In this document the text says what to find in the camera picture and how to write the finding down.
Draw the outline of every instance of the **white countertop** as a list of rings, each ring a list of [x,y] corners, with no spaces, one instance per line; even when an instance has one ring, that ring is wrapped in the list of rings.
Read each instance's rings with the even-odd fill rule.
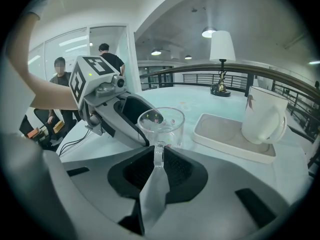
[[[274,145],[276,159],[272,164],[263,164],[236,157],[198,144],[192,140],[192,132],[202,113],[212,114],[237,121],[243,121],[247,98],[243,93],[231,91],[231,97],[218,97],[210,94],[209,88],[167,87],[146,90],[138,95],[157,107],[173,107],[185,115],[182,148],[207,156],[235,163],[277,190],[290,204],[301,198],[309,187],[308,166],[305,153],[297,137],[287,127],[282,139]],[[85,136],[86,122],[80,121],[61,142]],[[104,133],[102,136],[90,132],[81,143],[67,148],[61,155],[62,162],[79,161],[110,156],[131,150],[116,139]]]

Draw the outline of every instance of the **human arm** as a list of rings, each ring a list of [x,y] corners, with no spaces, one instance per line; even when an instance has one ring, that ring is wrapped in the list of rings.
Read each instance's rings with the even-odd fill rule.
[[[53,109],[49,109],[49,117],[48,117],[47,123],[48,123],[48,124],[51,124],[51,123],[52,123],[52,120],[53,120],[54,118],[55,118],[54,110],[53,110]]]
[[[125,64],[121,66],[121,76],[125,76]]]
[[[125,76],[125,64],[118,56],[116,58],[118,60],[118,65],[121,67],[121,76],[124,77]]]
[[[31,107],[45,110],[77,110],[71,88],[44,81],[29,72],[29,43],[38,20],[39,16],[32,12],[19,19],[8,38],[6,55],[23,81],[35,93]]]

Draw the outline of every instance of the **table lamp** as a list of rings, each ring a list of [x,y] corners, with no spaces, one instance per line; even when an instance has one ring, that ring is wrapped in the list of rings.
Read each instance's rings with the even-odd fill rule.
[[[235,62],[235,50],[232,43],[230,33],[227,31],[216,31],[211,37],[210,61],[221,62],[220,80],[218,83],[210,87],[210,92],[213,95],[221,97],[229,97],[230,91],[226,90],[224,83],[226,71],[224,69],[225,62]]]

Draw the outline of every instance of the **railing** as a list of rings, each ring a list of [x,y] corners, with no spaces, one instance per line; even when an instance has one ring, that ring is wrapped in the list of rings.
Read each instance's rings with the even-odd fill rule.
[[[225,64],[224,69],[227,72],[237,72],[237,73],[244,73],[247,74],[247,85],[246,91],[249,90],[249,87],[253,85],[254,76],[260,76],[268,79],[272,79],[278,81],[280,83],[286,84],[293,88],[298,89],[300,92],[303,92],[310,97],[312,97],[317,104],[320,104],[320,93],[311,85],[291,76],[288,74],[284,74],[272,69],[259,67],[259,66],[252,66],[252,65],[245,65],[245,64]],[[174,67],[170,69],[164,69],[157,72],[143,74],[140,78],[147,78],[152,76],[158,76],[162,74],[169,74],[169,73],[185,73],[185,72],[196,72],[196,71],[220,71],[221,65],[220,64],[198,64],[198,65],[187,65],[187,66],[180,66]],[[185,85],[186,83],[174,83],[175,85],[182,84]]]
[[[160,74],[160,75],[149,76],[149,77],[140,77],[140,81],[141,81],[141,88],[143,91],[156,89],[157,87],[159,88],[173,87],[172,74]]]
[[[220,80],[219,74],[183,74],[183,82],[192,84],[217,84]],[[247,77],[226,75],[224,78],[224,85],[229,90],[245,92],[247,87]]]
[[[320,126],[320,103],[309,95],[273,81],[272,91],[288,99],[287,109],[306,134],[315,139]]]

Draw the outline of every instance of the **black cable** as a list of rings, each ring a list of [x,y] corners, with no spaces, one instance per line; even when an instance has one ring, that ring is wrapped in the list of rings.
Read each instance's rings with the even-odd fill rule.
[[[81,141],[83,141],[83,140],[87,137],[88,132],[89,132],[89,131],[87,131],[86,135],[85,135],[83,138],[79,139],[79,140],[70,141],[70,142],[65,143],[65,144],[63,145],[62,149],[60,150],[59,157],[62,157],[62,155],[63,155],[63,153],[65,152],[65,149],[66,149],[67,147],[76,145],[76,144],[80,143]]]
[[[84,135],[84,137],[82,137],[82,138],[80,138],[80,139],[78,139],[78,140],[69,141],[69,142],[65,143],[65,144],[62,146],[62,148],[60,149],[59,157],[62,155],[63,151],[64,151],[67,147],[73,146],[73,145],[76,145],[76,144],[80,143],[81,141],[83,141],[83,140],[87,137],[88,134],[89,134],[89,130],[87,130],[87,132],[86,132],[86,134]]]

